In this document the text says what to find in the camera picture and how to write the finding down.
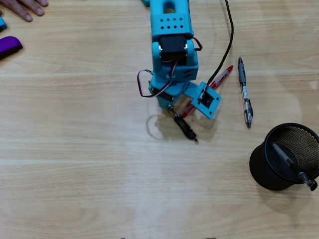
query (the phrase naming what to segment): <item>black mesh pen holder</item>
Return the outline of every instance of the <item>black mesh pen holder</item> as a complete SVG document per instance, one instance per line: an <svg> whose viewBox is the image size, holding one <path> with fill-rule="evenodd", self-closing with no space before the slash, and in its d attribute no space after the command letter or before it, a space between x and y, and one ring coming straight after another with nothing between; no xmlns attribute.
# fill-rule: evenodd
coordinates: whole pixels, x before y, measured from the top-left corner
<svg viewBox="0 0 319 239"><path fill-rule="evenodd" d="M250 157L250 172L261 186L280 191L303 183L274 150L274 143L308 176L319 176L319 137L301 124L285 123L272 129Z"/></svg>

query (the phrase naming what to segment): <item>red pen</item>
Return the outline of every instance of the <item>red pen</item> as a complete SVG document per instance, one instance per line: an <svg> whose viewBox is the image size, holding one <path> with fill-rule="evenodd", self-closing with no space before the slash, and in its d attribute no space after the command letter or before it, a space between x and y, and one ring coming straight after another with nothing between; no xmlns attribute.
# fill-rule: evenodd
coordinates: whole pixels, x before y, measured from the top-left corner
<svg viewBox="0 0 319 239"><path fill-rule="evenodd" d="M220 76L218 76L216 78L216 80L213 83L211 83L210 88L215 90L217 87L219 87L221 85L221 83L223 82L223 80L225 80L227 78L227 76L229 76L229 74L231 73L233 68L234 68L234 66L230 66L223 73L221 73ZM190 103L191 103L191 101L188 102L188 104L186 105L186 110L182 115L183 118L186 118L190 113L192 113L196 110L196 108L194 106L192 106Z"/></svg>

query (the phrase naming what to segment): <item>robotic arm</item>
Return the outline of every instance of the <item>robotic arm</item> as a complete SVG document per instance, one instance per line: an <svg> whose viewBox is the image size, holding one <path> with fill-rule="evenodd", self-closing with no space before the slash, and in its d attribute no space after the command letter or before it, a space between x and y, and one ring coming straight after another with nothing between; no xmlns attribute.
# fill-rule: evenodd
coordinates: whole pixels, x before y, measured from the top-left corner
<svg viewBox="0 0 319 239"><path fill-rule="evenodd" d="M169 110L179 100L181 94L192 98L191 104L212 119L222 97L202 82L196 80L198 72L197 51L202 49L194 38L189 0L142 0L150 7L152 29L153 75L149 84L150 96L156 96L159 106ZM195 48L193 39L200 48Z"/></svg>

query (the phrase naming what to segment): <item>wooden table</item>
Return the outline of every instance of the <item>wooden table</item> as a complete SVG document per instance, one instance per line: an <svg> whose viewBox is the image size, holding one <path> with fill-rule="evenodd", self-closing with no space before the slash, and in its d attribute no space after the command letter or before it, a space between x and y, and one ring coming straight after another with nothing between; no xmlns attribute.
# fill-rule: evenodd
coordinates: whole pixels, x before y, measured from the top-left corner
<svg viewBox="0 0 319 239"><path fill-rule="evenodd" d="M152 69L140 0L52 0L26 23L4 11L25 50L0 62L1 239L317 239L319 190L260 187L251 152L285 122L319 133L319 2L230 0L255 118L235 70L216 120L188 118L199 145L140 97ZM191 0L207 81L229 41L223 0Z"/></svg>

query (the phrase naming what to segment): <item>human hand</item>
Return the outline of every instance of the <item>human hand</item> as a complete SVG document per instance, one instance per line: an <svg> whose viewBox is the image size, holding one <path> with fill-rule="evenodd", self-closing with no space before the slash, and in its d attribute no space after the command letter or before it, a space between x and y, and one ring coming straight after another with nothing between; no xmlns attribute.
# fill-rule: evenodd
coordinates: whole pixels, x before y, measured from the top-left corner
<svg viewBox="0 0 319 239"><path fill-rule="evenodd" d="M0 4L6 6L7 8L14 11L25 21L32 21L32 16L24 9L22 4L32 10L38 16L42 16L44 14L41 6L48 6L49 3L47 0L0 0Z"/></svg>

